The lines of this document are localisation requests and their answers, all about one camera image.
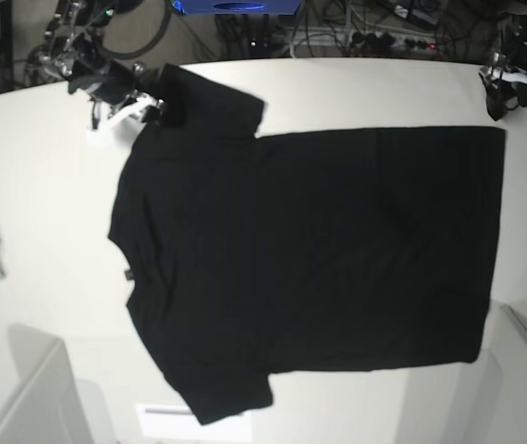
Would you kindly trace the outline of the black T-shirt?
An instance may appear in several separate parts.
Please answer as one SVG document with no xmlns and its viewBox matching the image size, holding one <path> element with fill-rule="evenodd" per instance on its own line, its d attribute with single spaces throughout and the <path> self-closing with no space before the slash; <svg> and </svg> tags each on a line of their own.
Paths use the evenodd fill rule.
<svg viewBox="0 0 527 444">
<path fill-rule="evenodd" d="M 149 122 L 109 239 L 129 315 L 203 425 L 268 407 L 268 378 L 473 363 L 490 305 L 506 133 L 257 137 L 264 102 L 173 68 L 183 125 Z"/>
</svg>

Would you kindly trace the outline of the blue device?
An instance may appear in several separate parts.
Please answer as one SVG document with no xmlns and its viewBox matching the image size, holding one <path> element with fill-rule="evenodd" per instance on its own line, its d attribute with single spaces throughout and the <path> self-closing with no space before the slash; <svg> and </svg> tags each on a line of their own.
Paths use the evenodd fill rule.
<svg viewBox="0 0 527 444">
<path fill-rule="evenodd" d="M 293 15 L 301 0 L 179 0 L 172 6 L 187 15 L 270 14 Z"/>
</svg>

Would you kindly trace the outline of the grey partition panel right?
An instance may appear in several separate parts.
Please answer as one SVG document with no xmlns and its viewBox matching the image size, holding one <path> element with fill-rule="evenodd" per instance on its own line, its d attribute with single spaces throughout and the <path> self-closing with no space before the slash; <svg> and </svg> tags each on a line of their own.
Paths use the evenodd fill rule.
<svg viewBox="0 0 527 444">
<path fill-rule="evenodd" d="M 527 328 L 502 305 L 488 347 L 461 367 L 444 443 L 527 443 Z"/>
</svg>

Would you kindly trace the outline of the grey partition panel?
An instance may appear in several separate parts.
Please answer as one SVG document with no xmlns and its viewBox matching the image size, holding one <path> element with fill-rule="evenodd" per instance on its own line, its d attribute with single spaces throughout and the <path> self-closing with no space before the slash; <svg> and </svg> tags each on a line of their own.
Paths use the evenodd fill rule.
<svg viewBox="0 0 527 444">
<path fill-rule="evenodd" d="M 14 324 L 8 343 L 19 383 L 0 408 L 0 443 L 116 443 L 101 388 L 77 379 L 65 341 Z"/>
<path fill-rule="evenodd" d="M 502 305 L 488 347 L 461 367 L 444 443 L 527 443 L 527 328 Z"/>
</svg>

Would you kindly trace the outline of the white paper label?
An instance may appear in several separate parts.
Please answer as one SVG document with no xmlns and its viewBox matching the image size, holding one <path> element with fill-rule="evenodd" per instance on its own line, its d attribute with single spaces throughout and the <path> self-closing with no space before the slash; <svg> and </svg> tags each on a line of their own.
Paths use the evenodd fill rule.
<svg viewBox="0 0 527 444">
<path fill-rule="evenodd" d="M 141 432 L 147 438 L 199 442 L 252 442 L 251 415 L 242 413 L 201 425 L 187 406 L 137 404 Z"/>
</svg>

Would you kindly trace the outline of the grey partition panel left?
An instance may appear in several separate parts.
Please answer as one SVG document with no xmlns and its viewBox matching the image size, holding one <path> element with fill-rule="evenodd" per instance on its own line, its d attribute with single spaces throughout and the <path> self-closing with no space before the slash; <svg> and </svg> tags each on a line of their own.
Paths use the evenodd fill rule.
<svg viewBox="0 0 527 444">
<path fill-rule="evenodd" d="M 8 343 L 19 383 L 0 408 L 0 443 L 116 443 L 101 388 L 77 379 L 65 341 L 14 324 Z"/>
</svg>

